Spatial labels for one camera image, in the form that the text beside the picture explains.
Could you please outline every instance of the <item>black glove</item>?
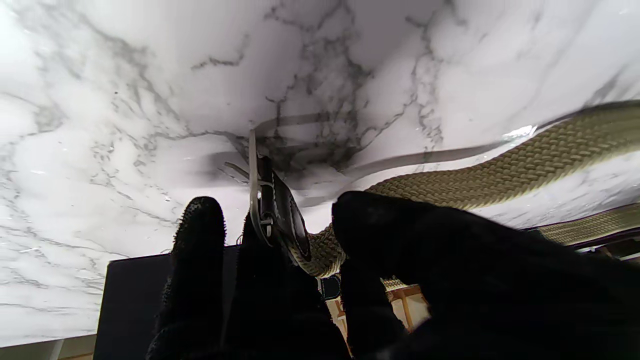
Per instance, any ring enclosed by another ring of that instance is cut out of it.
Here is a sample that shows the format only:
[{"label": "black glove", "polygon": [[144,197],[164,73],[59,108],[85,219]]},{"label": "black glove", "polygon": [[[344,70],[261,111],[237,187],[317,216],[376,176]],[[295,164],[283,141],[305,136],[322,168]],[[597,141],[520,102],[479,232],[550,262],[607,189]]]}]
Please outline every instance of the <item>black glove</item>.
[{"label": "black glove", "polygon": [[358,266],[419,284],[431,318],[380,359],[636,358],[640,270],[479,216],[348,192],[333,229]]},{"label": "black glove", "polygon": [[281,248],[262,243],[248,217],[223,332],[224,243],[220,205],[193,199],[175,235],[173,273],[147,360],[349,359],[316,279]]}]

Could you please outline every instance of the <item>gloved hand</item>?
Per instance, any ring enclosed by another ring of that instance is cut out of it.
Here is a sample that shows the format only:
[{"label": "gloved hand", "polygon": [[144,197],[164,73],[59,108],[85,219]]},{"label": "gloved hand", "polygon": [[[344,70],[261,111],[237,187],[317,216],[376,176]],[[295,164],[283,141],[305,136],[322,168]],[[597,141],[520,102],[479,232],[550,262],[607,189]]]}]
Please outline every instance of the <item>gloved hand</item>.
[{"label": "gloved hand", "polygon": [[349,358],[316,279],[261,242],[248,216],[222,341],[224,244],[218,202],[193,199],[175,234],[173,273],[147,360]]},{"label": "gloved hand", "polygon": [[349,261],[419,284],[431,318],[379,359],[626,359],[640,354],[640,270],[466,211],[348,192]]}]

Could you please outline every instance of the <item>belt buckle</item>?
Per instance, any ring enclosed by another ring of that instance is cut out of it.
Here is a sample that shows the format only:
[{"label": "belt buckle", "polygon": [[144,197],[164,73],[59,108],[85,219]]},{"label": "belt buckle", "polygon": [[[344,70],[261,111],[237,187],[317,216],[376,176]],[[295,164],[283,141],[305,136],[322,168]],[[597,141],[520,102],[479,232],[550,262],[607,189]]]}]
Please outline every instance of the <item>belt buckle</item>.
[{"label": "belt buckle", "polygon": [[281,243],[294,264],[292,250],[310,260],[305,222],[289,187],[273,171],[271,159],[259,156],[255,131],[249,135],[249,213],[258,237],[269,246]]}]

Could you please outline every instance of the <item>metal buckle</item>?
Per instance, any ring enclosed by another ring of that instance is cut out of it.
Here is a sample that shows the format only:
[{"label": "metal buckle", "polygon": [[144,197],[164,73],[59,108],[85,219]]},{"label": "metal buckle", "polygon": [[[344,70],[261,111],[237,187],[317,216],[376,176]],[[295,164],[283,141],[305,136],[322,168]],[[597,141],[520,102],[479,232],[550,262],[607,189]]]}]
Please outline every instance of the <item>metal buckle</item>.
[{"label": "metal buckle", "polygon": [[[273,235],[273,217],[269,213],[269,208],[273,208],[275,194],[273,193],[273,176],[270,172],[271,164],[267,159],[258,157],[258,150],[255,143],[255,130],[249,132],[249,214],[251,223],[258,238],[270,247],[273,246],[271,236]],[[263,175],[268,179],[263,179],[258,167],[262,168]]]}]

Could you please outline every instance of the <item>white marble surface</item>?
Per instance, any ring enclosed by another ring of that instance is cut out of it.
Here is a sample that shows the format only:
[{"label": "white marble surface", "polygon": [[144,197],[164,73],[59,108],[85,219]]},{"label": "white marble surface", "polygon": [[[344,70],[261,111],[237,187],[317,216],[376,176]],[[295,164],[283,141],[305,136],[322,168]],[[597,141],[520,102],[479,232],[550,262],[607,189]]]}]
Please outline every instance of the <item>white marble surface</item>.
[{"label": "white marble surface", "polygon": [[[2,2],[0,346],[95,332],[108,261],[170,248],[196,195],[234,242],[248,192],[222,163],[264,121],[324,119],[259,128],[302,198],[340,169],[638,98],[638,34],[634,0]],[[634,202],[639,165],[477,212],[527,227]],[[305,208],[311,231],[329,205]]]}]

